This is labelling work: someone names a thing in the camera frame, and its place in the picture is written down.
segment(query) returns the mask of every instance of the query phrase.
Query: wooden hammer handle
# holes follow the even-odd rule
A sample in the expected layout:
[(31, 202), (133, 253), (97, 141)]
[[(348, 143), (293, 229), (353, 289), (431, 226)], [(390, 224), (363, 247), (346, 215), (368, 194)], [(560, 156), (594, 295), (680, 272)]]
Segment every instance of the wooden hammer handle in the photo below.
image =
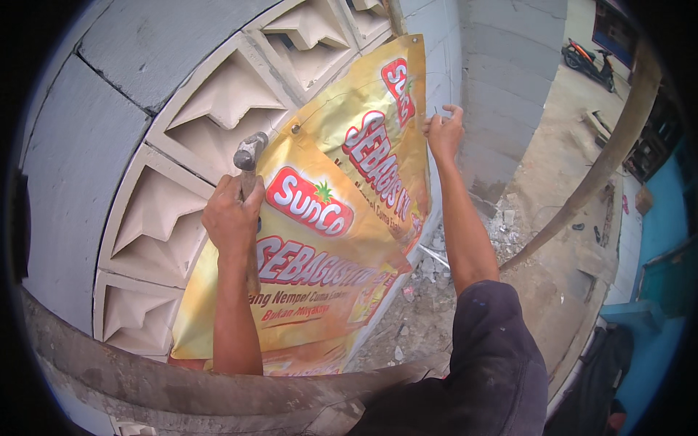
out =
[[(241, 185), (242, 185), (242, 200), (247, 200), (247, 197), (252, 193), (257, 182), (256, 175), (253, 171), (243, 171), (240, 173)], [(252, 245), (250, 245), (249, 251), (247, 252), (247, 271), (246, 271), (246, 281), (247, 281), (247, 292), (250, 295), (259, 295), (262, 290), (262, 283), (260, 282), (260, 274), (257, 270), (257, 236), (253, 240)]]

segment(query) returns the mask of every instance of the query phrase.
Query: dark shirt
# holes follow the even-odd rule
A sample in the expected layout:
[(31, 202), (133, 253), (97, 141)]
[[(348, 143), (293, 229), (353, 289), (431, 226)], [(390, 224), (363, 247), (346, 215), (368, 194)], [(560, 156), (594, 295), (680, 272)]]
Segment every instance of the dark shirt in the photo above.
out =
[(543, 433), (545, 363), (510, 285), (485, 280), (458, 298), (450, 371), (381, 394), (348, 435)]

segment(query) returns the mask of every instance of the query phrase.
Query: person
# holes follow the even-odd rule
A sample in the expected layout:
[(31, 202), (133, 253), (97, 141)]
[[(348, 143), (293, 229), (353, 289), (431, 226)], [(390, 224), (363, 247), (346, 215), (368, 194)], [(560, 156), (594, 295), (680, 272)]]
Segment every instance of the person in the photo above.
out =
[[(424, 121), (443, 196), (446, 252), (456, 289), (450, 373), (396, 386), (374, 396), (348, 433), (356, 435), (541, 435), (548, 379), (543, 357), (524, 324), (519, 297), (499, 282), (489, 236), (455, 163), (463, 110)], [(258, 338), (247, 304), (244, 265), (264, 195), (258, 180), (238, 200), (239, 182), (224, 176), (202, 223), (218, 247), (214, 371), (261, 374)], [(238, 331), (228, 335), (225, 332)]]

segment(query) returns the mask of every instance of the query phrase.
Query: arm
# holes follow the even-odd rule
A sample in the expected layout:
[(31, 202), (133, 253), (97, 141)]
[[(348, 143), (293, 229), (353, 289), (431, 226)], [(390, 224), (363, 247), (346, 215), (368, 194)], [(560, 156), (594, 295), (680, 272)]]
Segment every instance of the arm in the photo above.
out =
[(240, 180), (225, 175), (201, 217), (218, 248), (218, 287), (214, 320), (214, 371), (262, 374), (262, 353), (247, 296), (245, 269), (250, 244), (255, 243), (264, 182), (240, 200)]
[(455, 163), (458, 144), (463, 137), (463, 110), (444, 105), (452, 113), (450, 119), (435, 114), (424, 120), (422, 131), (429, 140), (441, 181), (443, 229), (446, 253), (456, 287), (456, 297), (468, 286), (481, 280), (499, 281), (499, 267), (489, 235)]

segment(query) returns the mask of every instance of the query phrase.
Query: motorcycle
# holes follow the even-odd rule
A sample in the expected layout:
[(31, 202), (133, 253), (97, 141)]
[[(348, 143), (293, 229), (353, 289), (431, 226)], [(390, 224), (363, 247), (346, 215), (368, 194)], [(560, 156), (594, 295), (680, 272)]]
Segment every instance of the motorcycle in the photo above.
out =
[(608, 92), (615, 92), (616, 85), (613, 81), (613, 66), (609, 60), (611, 52), (608, 50), (594, 50), (599, 52), (604, 57), (604, 65), (601, 70), (596, 68), (594, 65), (594, 60), (596, 60), (596, 55), (591, 51), (587, 50), (581, 45), (574, 42), (571, 38), (568, 38), (570, 44), (563, 47), (562, 53), (565, 58), (565, 63), (572, 70), (580, 71), (587, 76), (596, 79), (601, 82), (606, 87)]

